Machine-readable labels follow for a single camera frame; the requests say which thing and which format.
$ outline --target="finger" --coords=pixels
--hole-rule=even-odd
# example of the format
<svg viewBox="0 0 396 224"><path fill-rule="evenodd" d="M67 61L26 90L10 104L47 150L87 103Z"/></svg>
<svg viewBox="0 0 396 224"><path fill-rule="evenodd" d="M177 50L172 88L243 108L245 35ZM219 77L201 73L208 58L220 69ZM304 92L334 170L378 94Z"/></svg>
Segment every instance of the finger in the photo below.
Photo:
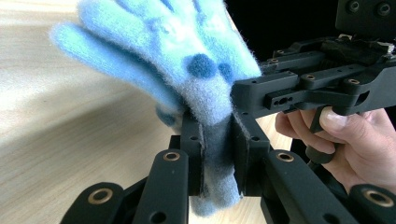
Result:
<svg viewBox="0 0 396 224"><path fill-rule="evenodd" d="M276 115L275 128L277 132L287 137L300 139L300 136L294 131L293 127L291 127L288 116L283 112Z"/></svg>
<svg viewBox="0 0 396 224"><path fill-rule="evenodd" d="M197 8L196 26L207 48L211 49L225 80L249 79L262 75L253 54L230 22L222 0L194 0Z"/></svg>
<svg viewBox="0 0 396 224"><path fill-rule="evenodd" d="M387 124L384 118L380 118L384 115L381 111L372 111L365 117L357 114L344 117L326 107L320 116L320 124L329 134L347 141L364 159L381 160L394 153L396 148L395 139L381 131L381 124Z"/></svg>
<svg viewBox="0 0 396 224"><path fill-rule="evenodd" d="M306 145L315 148L318 151L332 154L334 153L334 144L326 139L312 134L306 126L300 111L294 111L288 114L291 127L300 136Z"/></svg>
<svg viewBox="0 0 396 224"><path fill-rule="evenodd" d="M315 110L315 109L312 109L312 110L301 110L300 113L301 113L301 115L303 117L305 125L307 127L311 128L312 122L313 122L315 114L317 113L317 110ZM339 138L336 138L336 137L334 137L334 136L332 136L332 135L330 135L330 134L328 134L327 132L324 132L324 131L315 133L315 135L317 135L317 136L319 136L321 138L324 138L324 139L326 139L328 141L334 142L334 143L344 144L346 142L346 141L341 140Z"/></svg>
<svg viewBox="0 0 396 224"><path fill-rule="evenodd" d="M346 148L339 147L335 151L335 155L329 163L322 164L322 166L328 170L334 178L343 184L346 192L357 184L366 183L356 174L356 171L351 167L346 157Z"/></svg>

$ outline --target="wooden table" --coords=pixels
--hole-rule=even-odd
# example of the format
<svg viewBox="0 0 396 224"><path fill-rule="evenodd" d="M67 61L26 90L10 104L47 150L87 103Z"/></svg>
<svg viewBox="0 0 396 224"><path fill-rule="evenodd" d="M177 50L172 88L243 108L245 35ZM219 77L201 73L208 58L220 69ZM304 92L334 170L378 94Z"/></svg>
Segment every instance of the wooden table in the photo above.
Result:
<svg viewBox="0 0 396 224"><path fill-rule="evenodd" d="M59 223L87 187L147 176L172 131L154 102L65 57L51 26L77 21L75 0L0 0L0 223ZM259 119L276 148L290 140ZM264 223L259 198L190 223Z"/></svg>

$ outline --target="glove finger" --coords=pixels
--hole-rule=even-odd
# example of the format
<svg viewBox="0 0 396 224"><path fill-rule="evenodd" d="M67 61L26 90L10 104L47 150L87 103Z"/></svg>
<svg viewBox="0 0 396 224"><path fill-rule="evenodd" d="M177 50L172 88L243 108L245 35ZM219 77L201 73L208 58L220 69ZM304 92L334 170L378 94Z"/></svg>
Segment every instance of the glove finger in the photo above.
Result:
<svg viewBox="0 0 396 224"><path fill-rule="evenodd" d="M194 7L193 0L163 0L163 3L182 20L194 22L197 11Z"/></svg>
<svg viewBox="0 0 396 224"><path fill-rule="evenodd" d="M231 118L214 126L203 125L202 129L205 141L204 181L210 198L217 208L230 207L240 200L233 176Z"/></svg>
<svg viewBox="0 0 396 224"><path fill-rule="evenodd" d="M155 105L157 117L168 127L171 127L176 134L181 134L181 125L183 122L183 113L175 112L161 104Z"/></svg>
<svg viewBox="0 0 396 224"><path fill-rule="evenodd" d="M160 0L116 0L117 3L130 13L142 18L143 20L151 20L171 14L170 8L163 4Z"/></svg>
<svg viewBox="0 0 396 224"><path fill-rule="evenodd" d="M73 23L55 26L51 30L50 38L72 58L133 84L159 104L166 105L169 110L184 110L180 96L163 83L156 68L133 54L103 41Z"/></svg>
<svg viewBox="0 0 396 224"><path fill-rule="evenodd" d="M203 191L203 195L190 197L191 210L199 217L209 217L217 212L218 208L213 204L206 184Z"/></svg>
<svg viewBox="0 0 396 224"><path fill-rule="evenodd" d="M224 79L233 83L259 77L262 74L260 67L241 35L231 26L223 1L195 0L195 5L198 33L220 64Z"/></svg>
<svg viewBox="0 0 396 224"><path fill-rule="evenodd" d="M124 49L144 50L151 42L151 30L141 18L109 0L84 0L78 5L84 26Z"/></svg>

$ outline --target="glove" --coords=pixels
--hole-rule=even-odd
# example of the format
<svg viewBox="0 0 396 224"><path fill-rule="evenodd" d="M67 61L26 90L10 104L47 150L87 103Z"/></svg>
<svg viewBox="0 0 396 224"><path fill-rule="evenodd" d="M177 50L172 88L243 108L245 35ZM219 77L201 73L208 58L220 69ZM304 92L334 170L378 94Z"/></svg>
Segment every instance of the glove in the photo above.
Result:
<svg viewBox="0 0 396 224"><path fill-rule="evenodd" d="M235 80L259 76L260 69L228 23L221 1L84 1L85 28L160 71L203 125L204 195L191 200L207 216L239 201L227 144Z"/></svg>
<svg viewBox="0 0 396 224"><path fill-rule="evenodd" d="M53 27L50 39L68 56L149 95L157 102L156 113L160 120L176 133L180 132L186 107L180 95L163 83L155 66L71 22Z"/></svg>

